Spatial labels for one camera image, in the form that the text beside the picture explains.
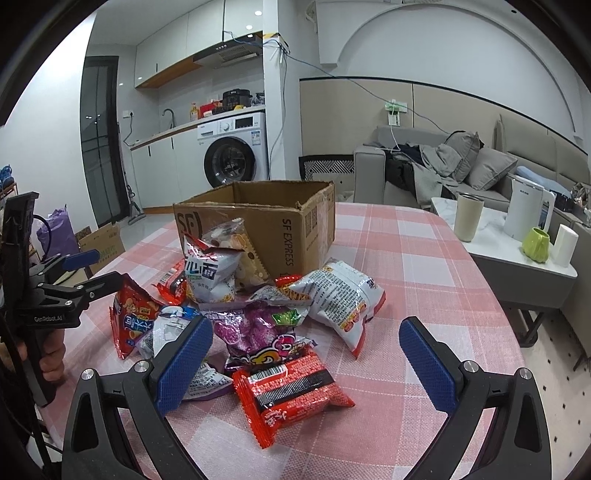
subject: ceiling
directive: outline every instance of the ceiling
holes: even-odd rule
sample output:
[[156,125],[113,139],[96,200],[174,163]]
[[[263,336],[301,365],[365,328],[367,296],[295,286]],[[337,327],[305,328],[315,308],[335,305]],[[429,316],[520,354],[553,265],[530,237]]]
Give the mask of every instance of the ceiling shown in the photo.
[[109,0],[96,13],[91,44],[137,45],[209,0]]

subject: white cup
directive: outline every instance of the white cup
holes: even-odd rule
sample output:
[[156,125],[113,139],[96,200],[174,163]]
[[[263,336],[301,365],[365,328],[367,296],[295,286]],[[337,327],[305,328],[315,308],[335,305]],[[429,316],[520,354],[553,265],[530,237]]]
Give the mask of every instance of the white cup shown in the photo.
[[469,193],[457,196],[456,223],[453,232],[462,242],[471,242],[476,235],[484,200]]

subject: cushion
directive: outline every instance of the cushion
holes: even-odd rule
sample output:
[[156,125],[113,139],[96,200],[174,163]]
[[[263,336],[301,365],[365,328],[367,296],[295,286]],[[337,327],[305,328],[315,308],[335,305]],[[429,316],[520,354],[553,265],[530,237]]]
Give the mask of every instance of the cushion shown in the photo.
[[454,132],[446,140],[446,145],[452,147],[462,158],[457,165],[452,177],[456,182],[461,183],[470,173],[472,166],[476,162],[476,157],[480,151],[480,138],[478,132]]
[[534,181],[538,185],[542,185],[546,190],[552,190],[553,192],[558,192],[562,195],[566,195],[568,198],[571,198],[570,192],[567,189],[565,189],[560,183],[554,180],[547,179],[542,175],[538,175],[536,172],[531,171],[527,167],[517,167],[515,173],[520,177]]
[[516,164],[515,157],[484,147],[478,152],[476,163],[466,177],[466,183],[476,190],[488,190]]

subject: hand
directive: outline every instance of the hand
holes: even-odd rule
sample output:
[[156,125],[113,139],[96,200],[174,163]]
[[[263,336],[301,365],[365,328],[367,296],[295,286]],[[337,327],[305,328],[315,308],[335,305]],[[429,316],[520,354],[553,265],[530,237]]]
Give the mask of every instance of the hand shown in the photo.
[[[14,366],[8,356],[8,352],[5,351],[6,346],[0,344],[0,357],[3,363],[14,371]],[[17,344],[18,353],[21,360],[27,358],[27,346],[19,342]],[[48,382],[55,382],[62,378],[64,374],[64,355],[66,353],[66,346],[64,345],[64,330],[54,330],[49,334],[43,343],[43,350],[45,355],[39,361],[39,367],[43,372],[43,378]]]

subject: tissue roll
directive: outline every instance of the tissue roll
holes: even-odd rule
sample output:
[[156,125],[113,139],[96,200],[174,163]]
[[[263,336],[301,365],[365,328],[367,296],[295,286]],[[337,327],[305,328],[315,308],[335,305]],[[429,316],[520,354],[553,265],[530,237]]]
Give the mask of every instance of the tissue roll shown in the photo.
[[574,248],[577,246],[577,240],[579,240],[578,234],[566,225],[560,225],[552,249],[552,260],[554,260],[555,264],[561,267],[569,266],[570,259],[573,258]]

